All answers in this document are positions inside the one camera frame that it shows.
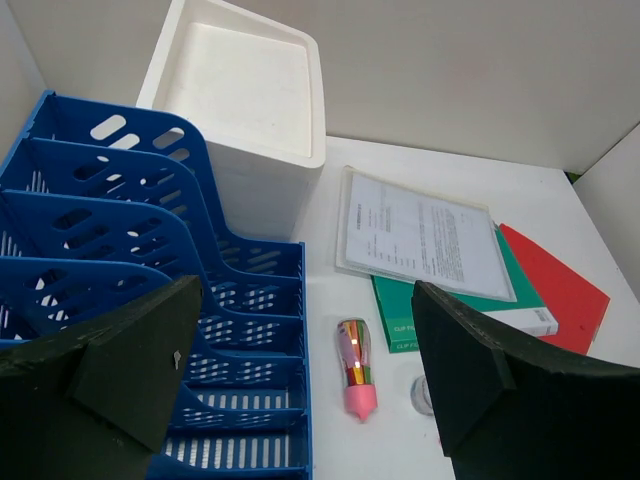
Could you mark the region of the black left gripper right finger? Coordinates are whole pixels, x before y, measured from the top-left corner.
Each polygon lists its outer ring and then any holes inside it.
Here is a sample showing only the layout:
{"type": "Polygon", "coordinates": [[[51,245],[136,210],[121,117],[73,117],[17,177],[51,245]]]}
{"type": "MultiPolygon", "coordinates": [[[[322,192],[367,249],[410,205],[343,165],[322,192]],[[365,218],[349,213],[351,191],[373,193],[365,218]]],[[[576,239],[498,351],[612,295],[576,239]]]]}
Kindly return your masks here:
{"type": "Polygon", "coordinates": [[[639,371],[577,354],[417,282],[414,325],[459,479],[635,479],[639,371]]]}

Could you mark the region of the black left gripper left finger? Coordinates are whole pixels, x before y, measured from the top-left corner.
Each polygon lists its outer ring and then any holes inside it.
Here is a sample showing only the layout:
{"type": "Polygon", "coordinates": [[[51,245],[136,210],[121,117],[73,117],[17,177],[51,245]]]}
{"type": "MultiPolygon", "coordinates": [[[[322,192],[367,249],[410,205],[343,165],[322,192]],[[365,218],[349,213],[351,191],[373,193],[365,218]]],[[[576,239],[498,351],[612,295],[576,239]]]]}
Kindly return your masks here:
{"type": "Polygon", "coordinates": [[[197,329],[198,277],[1,352],[4,479],[142,479],[197,329]]]}

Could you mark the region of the green clip file folder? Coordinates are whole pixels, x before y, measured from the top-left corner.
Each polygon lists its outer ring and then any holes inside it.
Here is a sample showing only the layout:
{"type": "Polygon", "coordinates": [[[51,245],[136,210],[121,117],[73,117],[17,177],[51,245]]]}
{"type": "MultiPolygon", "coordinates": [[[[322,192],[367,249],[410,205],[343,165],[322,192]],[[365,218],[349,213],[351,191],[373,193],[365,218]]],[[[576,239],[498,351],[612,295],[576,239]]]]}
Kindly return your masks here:
{"type": "MultiPolygon", "coordinates": [[[[556,335],[559,331],[558,321],[529,281],[499,227],[495,228],[495,233],[516,300],[508,302],[463,294],[455,294],[454,297],[481,313],[535,337],[556,335]]],[[[389,351],[417,351],[419,346],[411,307],[413,286],[378,276],[372,278],[372,283],[389,351]]]]}

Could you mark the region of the red file folder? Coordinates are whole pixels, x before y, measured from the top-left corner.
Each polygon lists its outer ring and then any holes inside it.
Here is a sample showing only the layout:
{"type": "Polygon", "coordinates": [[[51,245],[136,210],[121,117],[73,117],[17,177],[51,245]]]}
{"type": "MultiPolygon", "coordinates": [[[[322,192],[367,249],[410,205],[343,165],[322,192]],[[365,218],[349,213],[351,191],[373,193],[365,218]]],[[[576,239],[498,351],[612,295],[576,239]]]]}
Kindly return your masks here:
{"type": "Polygon", "coordinates": [[[500,231],[558,322],[557,333],[545,335],[542,340],[574,353],[587,354],[605,317],[610,297],[517,230],[502,224],[500,231]]]}

